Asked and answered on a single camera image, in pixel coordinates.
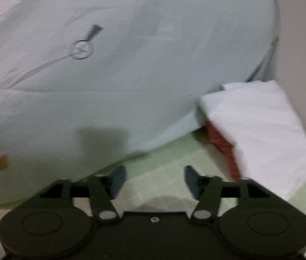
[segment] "white fabric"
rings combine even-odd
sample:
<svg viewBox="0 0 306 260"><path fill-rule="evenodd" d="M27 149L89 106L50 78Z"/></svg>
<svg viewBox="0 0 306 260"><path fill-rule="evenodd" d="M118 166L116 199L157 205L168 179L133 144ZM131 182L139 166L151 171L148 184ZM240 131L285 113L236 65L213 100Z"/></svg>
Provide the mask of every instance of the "white fabric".
<svg viewBox="0 0 306 260"><path fill-rule="evenodd" d="M0 203L198 128L196 103L271 48L274 0L16 0L0 17ZM93 24L93 54L70 45Z"/></svg>
<svg viewBox="0 0 306 260"><path fill-rule="evenodd" d="M201 108L234 146L241 175L287 200L306 181L303 126L275 81L235 86L203 96Z"/></svg>

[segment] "red cloth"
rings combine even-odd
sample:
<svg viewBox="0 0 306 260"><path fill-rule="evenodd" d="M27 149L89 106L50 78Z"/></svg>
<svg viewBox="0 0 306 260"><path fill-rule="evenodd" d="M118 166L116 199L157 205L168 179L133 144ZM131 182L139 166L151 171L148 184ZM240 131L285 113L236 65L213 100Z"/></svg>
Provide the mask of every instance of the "red cloth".
<svg viewBox="0 0 306 260"><path fill-rule="evenodd" d="M240 179L241 175L233 156L232 144L224 139L220 132L218 132L218 130L210 122L207 121L205 125L208 131L208 140L223 154L224 158L226 159L231 177L234 180Z"/></svg>

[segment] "red object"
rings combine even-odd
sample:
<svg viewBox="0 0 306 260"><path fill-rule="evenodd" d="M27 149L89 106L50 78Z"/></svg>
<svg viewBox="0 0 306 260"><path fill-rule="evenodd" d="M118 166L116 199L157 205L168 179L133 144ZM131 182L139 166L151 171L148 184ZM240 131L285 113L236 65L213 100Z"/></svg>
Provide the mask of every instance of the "red object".
<svg viewBox="0 0 306 260"><path fill-rule="evenodd" d="M208 141L211 142L224 156L229 168L231 177L234 180L241 178L240 171L237 167L237 163L233 156L233 146L218 132L218 130L211 124L211 122L206 121L205 125L208 132Z"/></svg>

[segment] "beige floor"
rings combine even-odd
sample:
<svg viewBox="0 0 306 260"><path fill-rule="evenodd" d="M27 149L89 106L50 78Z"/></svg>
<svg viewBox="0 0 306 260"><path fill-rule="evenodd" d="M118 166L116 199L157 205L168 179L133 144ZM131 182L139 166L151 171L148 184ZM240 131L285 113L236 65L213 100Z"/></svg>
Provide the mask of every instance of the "beige floor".
<svg viewBox="0 0 306 260"><path fill-rule="evenodd" d="M123 161L128 169L128 181L113 201L119 212L138 208L183 210L188 213L196 205L183 182L183 167L194 166L202 175L220 176L227 180L228 171L221 154L207 142L205 130L199 130L144 156ZM110 172L111 166L102 173ZM85 200L77 206L87 210ZM290 200L306 214L306 184ZM235 205L234 199L225 199L221 213ZM9 210L0 209L0 219Z"/></svg>

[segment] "orange mark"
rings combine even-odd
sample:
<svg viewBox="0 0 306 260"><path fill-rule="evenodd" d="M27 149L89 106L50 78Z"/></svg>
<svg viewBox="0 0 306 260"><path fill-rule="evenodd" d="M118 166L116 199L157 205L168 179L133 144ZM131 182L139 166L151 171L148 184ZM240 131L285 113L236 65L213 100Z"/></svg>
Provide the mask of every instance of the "orange mark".
<svg viewBox="0 0 306 260"><path fill-rule="evenodd" d="M0 157L0 170L5 170L8 168L8 157L7 155L3 155Z"/></svg>

